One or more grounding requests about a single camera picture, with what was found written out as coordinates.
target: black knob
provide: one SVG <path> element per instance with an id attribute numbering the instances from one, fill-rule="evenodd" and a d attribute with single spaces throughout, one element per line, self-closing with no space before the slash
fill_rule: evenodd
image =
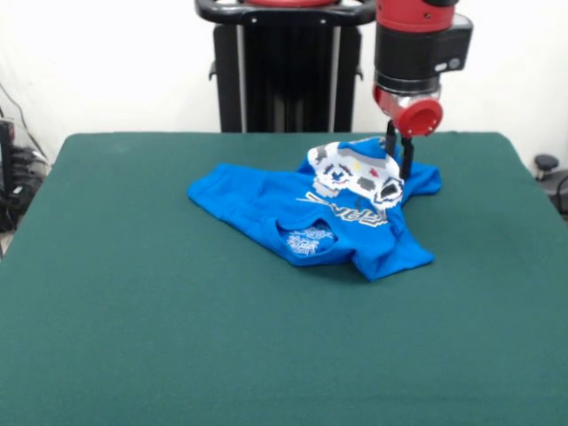
<path id="1" fill-rule="evenodd" d="M 552 169 L 558 167 L 558 159 L 552 155 L 541 154 L 534 157 L 536 167 L 545 173 L 550 172 Z"/>

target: white graphic print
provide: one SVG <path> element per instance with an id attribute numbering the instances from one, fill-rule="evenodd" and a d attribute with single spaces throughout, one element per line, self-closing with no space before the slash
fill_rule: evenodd
<path id="1" fill-rule="evenodd" d="M 314 255 L 316 253 L 316 249 L 318 248 L 320 241 L 318 240 L 310 240 L 309 238 L 305 238 L 301 235 L 292 235 L 288 237 L 286 243 L 290 246 L 292 251 L 297 253 L 298 255 Z"/>
<path id="2" fill-rule="evenodd" d="M 295 253 L 299 255 L 315 255 L 320 240 L 324 238 L 334 238 L 329 228 L 323 225 L 314 225 L 301 231 L 292 231 L 286 243 Z"/>
<path id="3" fill-rule="evenodd" d="M 398 177 L 397 162 L 388 155 L 368 157 L 333 142 L 311 149 L 308 162 L 316 173 L 313 187 L 323 197 L 334 198 L 349 189 L 370 200 L 381 217 L 402 200 L 404 181 Z"/>
<path id="4" fill-rule="evenodd" d="M 317 204 L 323 204 L 328 206 L 334 215 L 340 217 L 346 222 L 359 222 L 362 225 L 372 226 L 376 228 L 377 226 L 384 225 L 387 223 L 386 216 L 377 214 L 369 209 L 350 209 L 348 207 L 340 207 L 334 202 L 329 202 L 320 198 L 315 193 L 308 191 L 305 198 L 298 198 L 298 201 L 315 202 Z"/>
<path id="5" fill-rule="evenodd" d="M 302 231 L 292 231 L 291 235 L 303 235 L 308 238 L 313 238 L 315 240 L 321 240 L 322 238 L 334 238 L 334 233 L 329 231 L 323 225 L 310 226 L 309 228 L 303 229 Z"/>

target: black cable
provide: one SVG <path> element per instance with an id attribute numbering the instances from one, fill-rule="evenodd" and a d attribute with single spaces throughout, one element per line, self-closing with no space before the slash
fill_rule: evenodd
<path id="1" fill-rule="evenodd" d="M 556 187 L 556 203 L 558 204 L 558 211 L 561 215 L 568 215 L 568 210 L 564 211 L 564 208 L 562 207 L 562 187 L 566 182 L 568 182 L 568 176 L 563 178 Z"/>
<path id="2" fill-rule="evenodd" d="M 4 93 L 4 95 L 10 100 L 10 102 L 12 102 L 14 104 L 14 106 L 16 108 L 18 108 L 18 111 L 20 111 L 20 119 L 21 119 L 21 124 L 22 126 L 24 126 L 24 129 L 26 130 L 26 132 L 28 133 L 29 138 L 31 139 L 32 143 L 34 144 L 35 148 L 37 149 L 37 151 L 39 151 L 39 153 L 41 155 L 43 155 L 44 158 L 47 158 L 47 155 L 45 155 L 45 152 L 43 151 L 43 149 L 39 146 L 39 144 L 37 143 L 36 139 L 32 136 L 31 132 L 29 131 L 28 128 L 28 124 L 26 123 L 26 117 L 24 116 L 24 111 L 21 109 L 21 106 L 18 102 L 16 102 L 14 100 L 14 98 L 12 96 L 10 96 L 10 93 L 8 93 L 8 91 L 5 89 L 5 87 L 2 85 L 2 83 L 0 82 L 0 90 L 2 90 L 2 92 Z"/>

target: cartoon face print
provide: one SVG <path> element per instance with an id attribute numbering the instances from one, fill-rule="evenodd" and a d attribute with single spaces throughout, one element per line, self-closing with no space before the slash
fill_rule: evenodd
<path id="1" fill-rule="evenodd" d="M 404 181 L 398 177 L 399 167 L 394 159 L 388 155 L 369 157 L 338 146 L 334 142 L 308 153 L 316 173 L 313 186 L 320 195 L 336 197 L 341 190 L 349 189 L 370 200 L 381 214 L 400 203 Z"/>
<path id="2" fill-rule="evenodd" d="M 316 172 L 314 187 L 320 195 L 336 197 L 354 178 L 348 158 L 337 155 L 338 142 L 318 146 L 308 152 L 308 161 Z"/>

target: red robot arm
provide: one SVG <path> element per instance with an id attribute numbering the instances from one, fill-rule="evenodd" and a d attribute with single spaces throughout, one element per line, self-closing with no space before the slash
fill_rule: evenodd
<path id="1" fill-rule="evenodd" d="M 455 13 L 458 0 L 377 0 L 374 97 L 390 117 L 387 152 L 394 153 L 395 129 L 412 164 L 412 137 L 430 135 L 442 121 L 440 75 L 464 68 L 473 31 Z"/>

